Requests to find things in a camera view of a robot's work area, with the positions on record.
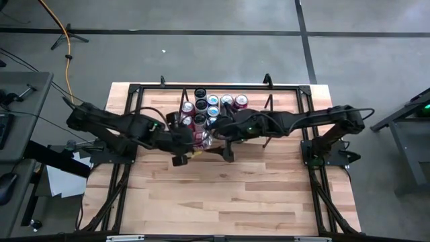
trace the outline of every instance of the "butcher block tabletop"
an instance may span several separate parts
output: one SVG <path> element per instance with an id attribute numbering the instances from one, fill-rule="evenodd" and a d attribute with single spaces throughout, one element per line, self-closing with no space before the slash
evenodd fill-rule
<path id="1" fill-rule="evenodd" d="M 129 84 L 112 83 L 107 111 L 124 113 Z M 310 87 L 315 110 L 332 106 L 327 85 Z M 188 93 L 193 102 L 193 90 Z M 249 99 L 248 108 L 255 110 L 264 110 L 269 94 L 273 94 L 274 110 L 298 112 L 294 91 L 208 90 L 208 93 L 219 96 L 245 94 Z M 167 114 L 177 111 L 180 101 L 179 89 L 146 89 L 142 106 L 154 107 Z M 141 113 L 161 120 L 151 110 Z M 320 134 L 330 127 L 320 126 Z M 233 144 L 234 163 L 227 163 L 220 155 L 202 153 L 181 167 L 172 166 L 172 155 L 168 153 L 139 147 L 130 172 L 120 232 L 318 235 L 308 170 L 302 164 L 300 153 L 301 140 L 301 131 L 295 130 L 288 137 L 273 138 L 263 149 L 265 138 L 257 138 Z M 100 165 L 89 177 L 81 227 L 105 202 L 112 167 L 112 164 Z M 348 223 L 360 231 L 347 173 L 340 167 L 327 167 L 327 176 L 333 203 Z M 326 207 L 321 208 L 325 227 L 329 229 Z M 115 212 L 116 203 L 111 211 L 110 227 Z"/>

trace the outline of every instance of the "white paper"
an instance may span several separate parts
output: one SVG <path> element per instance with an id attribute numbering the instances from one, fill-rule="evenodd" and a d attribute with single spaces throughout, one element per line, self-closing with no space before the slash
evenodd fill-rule
<path id="1" fill-rule="evenodd" d="M 79 152 L 73 153 L 73 159 L 90 166 L 90 157 L 81 158 Z M 61 194 L 61 198 L 83 194 L 87 187 L 87 179 L 73 175 L 57 168 L 47 166 L 51 195 Z"/>

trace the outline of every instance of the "orange cable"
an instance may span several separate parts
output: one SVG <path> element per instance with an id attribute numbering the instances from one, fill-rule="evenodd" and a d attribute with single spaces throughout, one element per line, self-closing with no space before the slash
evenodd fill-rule
<path id="1" fill-rule="evenodd" d="M 70 43 L 69 35 L 67 34 L 67 31 L 66 31 L 65 27 L 61 24 L 60 20 L 52 12 L 52 10 L 47 6 L 47 4 L 43 0 L 40 0 L 40 2 L 43 4 L 43 6 L 45 6 L 45 8 L 48 10 L 48 12 L 54 17 L 54 19 L 57 21 L 57 23 L 60 25 L 62 31 L 64 32 L 64 35 L 66 36 L 66 39 L 67 39 L 67 46 L 68 46 L 68 49 L 69 49 L 68 52 L 67 52 L 67 54 L 70 55 L 71 54 L 72 45 Z M 72 89 L 71 89 L 70 83 L 69 83 L 69 65 L 70 65 L 70 59 L 67 58 L 66 71 L 64 72 L 64 75 L 66 76 L 66 83 L 67 83 L 67 87 L 69 89 L 69 94 L 70 94 L 70 98 L 71 98 L 72 104 L 75 104 L 75 102 L 73 101 Z"/>

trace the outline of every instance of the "wooden plank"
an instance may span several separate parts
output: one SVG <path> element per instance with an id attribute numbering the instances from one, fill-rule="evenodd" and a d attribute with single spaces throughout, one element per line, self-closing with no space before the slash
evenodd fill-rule
<path id="1" fill-rule="evenodd" d="M 124 112 L 128 85 L 112 83 L 107 110 L 117 114 Z M 326 85 L 311 85 L 311 90 L 315 110 L 332 106 Z M 210 93 L 244 93 L 249 98 L 250 108 L 262 110 L 271 92 L 210 90 Z M 272 93 L 275 110 L 298 112 L 294 92 Z M 142 105 L 152 106 L 166 114 L 179 109 L 180 97 L 181 90 L 145 90 Z M 189 97 L 194 100 L 192 92 Z M 150 110 L 141 113 L 160 120 L 158 114 Z M 330 127 L 318 129 L 322 134 Z M 218 155 L 203 153 L 183 167 L 173 167 L 168 153 L 139 148 L 130 173 L 121 232 L 317 235 L 309 176 L 301 160 L 300 140 L 302 134 L 296 130 L 289 137 L 273 139 L 263 149 L 261 145 L 265 138 L 256 138 L 233 145 L 236 153 L 234 163 L 227 163 Z M 111 165 L 102 165 L 89 178 L 83 226 L 103 204 L 111 172 Z M 349 178 L 338 167 L 328 167 L 327 175 L 335 205 L 351 226 L 359 230 Z M 322 210 L 328 228 L 325 206 Z"/>

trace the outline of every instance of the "concrete floor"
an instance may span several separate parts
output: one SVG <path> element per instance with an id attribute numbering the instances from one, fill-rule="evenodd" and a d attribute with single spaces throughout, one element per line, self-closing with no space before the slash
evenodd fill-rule
<path id="1" fill-rule="evenodd" d="M 148 30 L 299 30 L 293 0 L 75 0 L 46 1 L 63 23 L 76 28 Z M 430 32 L 427 0 L 302 0 L 308 31 Z M 36 1 L 14 0 L 4 9 L 26 27 L 54 28 Z M 0 25 L 16 26 L 0 15 Z M 276 83 L 309 83 L 301 37 L 294 36 L 84 36 L 74 40 L 70 69 L 73 93 L 104 107 L 114 81 L 208 81 L 260 83 L 270 73 Z M 65 87 L 66 44 L 51 51 L 58 35 L 0 34 L 0 47 L 54 73 Z M 318 84 L 327 84 L 333 103 L 372 107 L 375 124 L 429 87 L 429 38 L 309 38 Z M 25 71 L 8 61 L 1 71 Z M 42 116 L 66 126 L 70 110 L 59 108 L 52 89 Z M 89 134 L 79 134 L 92 138 Z M 63 144 L 74 138 L 39 121 L 33 139 Z M 369 235 L 430 240 L 430 196 L 397 198 L 393 190 L 410 182 L 389 130 L 348 136 L 362 155 L 351 165 L 352 186 L 362 231 Z M 46 200 L 36 216 L 38 234 L 73 230 L 79 198 Z M 27 229 L 13 233 L 31 235 Z"/>

